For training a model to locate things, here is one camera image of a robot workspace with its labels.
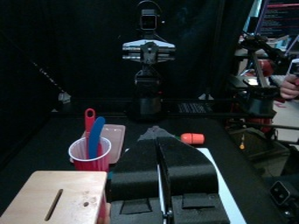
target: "red cup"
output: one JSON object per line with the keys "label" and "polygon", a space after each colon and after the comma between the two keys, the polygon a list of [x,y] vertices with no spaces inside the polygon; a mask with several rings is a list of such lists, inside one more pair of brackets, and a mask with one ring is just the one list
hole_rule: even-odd
{"label": "red cup", "polygon": [[108,172],[108,153],[110,142],[104,137],[100,138],[97,146],[97,157],[88,159],[86,138],[82,137],[69,146],[69,156],[73,160],[77,171]]}

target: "red eraser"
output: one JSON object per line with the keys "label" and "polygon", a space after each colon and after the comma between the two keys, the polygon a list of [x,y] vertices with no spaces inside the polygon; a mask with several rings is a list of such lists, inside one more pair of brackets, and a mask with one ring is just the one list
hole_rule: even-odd
{"label": "red eraser", "polygon": [[184,133],[184,134],[181,134],[181,141],[185,144],[202,144],[204,135],[202,134],[194,134],[194,133]]}

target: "blue spoon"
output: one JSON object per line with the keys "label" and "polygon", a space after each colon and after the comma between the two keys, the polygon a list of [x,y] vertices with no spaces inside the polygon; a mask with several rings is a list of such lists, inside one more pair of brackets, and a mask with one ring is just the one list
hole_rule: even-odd
{"label": "blue spoon", "polygon": [[90,132],[88,135],[88,159],[97,157],[98,137],[104,124],[105,118],[100,116],[92,125]]}

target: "black table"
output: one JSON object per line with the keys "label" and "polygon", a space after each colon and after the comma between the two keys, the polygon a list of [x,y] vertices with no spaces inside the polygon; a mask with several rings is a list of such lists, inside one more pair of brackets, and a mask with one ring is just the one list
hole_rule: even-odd
{"label": "black table", "polygon": [[[206,118],[168,118],[157,122],[133,122],[125,117],[108,117],[108,124],[125,125],[122,150],[136,142],[154,125],[178,136],[185,132],[201,133],[218,171],[246,223],[285,223],[269,198],[266,185],[257,176],[245,155],[232,143],[218,121]],[[54,116],[45,123],[7,166],[1,170],[1,213],[31,172],[38,170],[74,170],[68,163],[68,147],[81,136],[82,117]]]}

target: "black curtain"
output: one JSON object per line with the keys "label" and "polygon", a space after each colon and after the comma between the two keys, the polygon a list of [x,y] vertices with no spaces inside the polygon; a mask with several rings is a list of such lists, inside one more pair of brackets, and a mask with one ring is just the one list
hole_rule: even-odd
{"label": "black curtain", "polygon": [[[141,66],[122,60],[138,40],[138,0],[0,0],[1,155],[41,122],[60,90],[73,98],[130,98]],[[253,0],[156,0],[157,34],[176,46],[174,61],[153,67],[162,98],[221,97]]]}
{"label": "black curtain", "polygon": [[[58,76],[56,81],[73,97],[132,96],[134,74],[141,67],[121,59],[121,45],[138,39],[138,2],[34,0],[10,3],[21,12],[14,22],[23,27],[18,26],[9,35],[17,33],[17,44],[30,56],[50,64]],[[174,61],[154,65],[162,77],[162,97],[194,98],[206,88],[212,95],[220,95],[252,1],[154,2],[165,21],[157,34],[176,46]]]}

